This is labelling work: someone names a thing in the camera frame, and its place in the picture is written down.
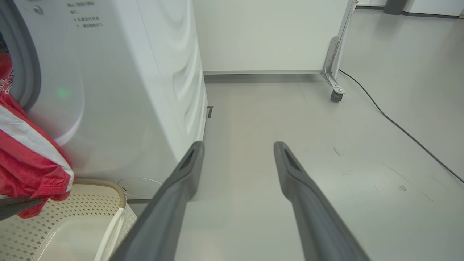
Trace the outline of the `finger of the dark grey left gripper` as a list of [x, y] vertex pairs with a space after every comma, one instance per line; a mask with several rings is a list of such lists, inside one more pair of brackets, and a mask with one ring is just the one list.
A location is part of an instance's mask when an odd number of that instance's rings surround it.
[[2, 195], [0, 197], [0, 221], [11, 218], [14, 215], [40, 205], [43, 202], [41, 198], [25, 197], [7, 197]]

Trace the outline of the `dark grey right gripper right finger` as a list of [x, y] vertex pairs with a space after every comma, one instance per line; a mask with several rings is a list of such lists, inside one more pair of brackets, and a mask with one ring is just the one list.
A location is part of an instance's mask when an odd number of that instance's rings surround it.
[[292, 204], [307, 261], [368, 261], [355, 236], [287, 144], [274, 143], [283, 195]]

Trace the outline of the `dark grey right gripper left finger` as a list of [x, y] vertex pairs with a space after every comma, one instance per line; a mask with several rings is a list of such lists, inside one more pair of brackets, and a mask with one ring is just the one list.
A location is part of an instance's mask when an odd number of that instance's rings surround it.
[[173, 261], [187, 203], [198, 190], [204, 142], [196, 141], [111, 255], [111, 261]]

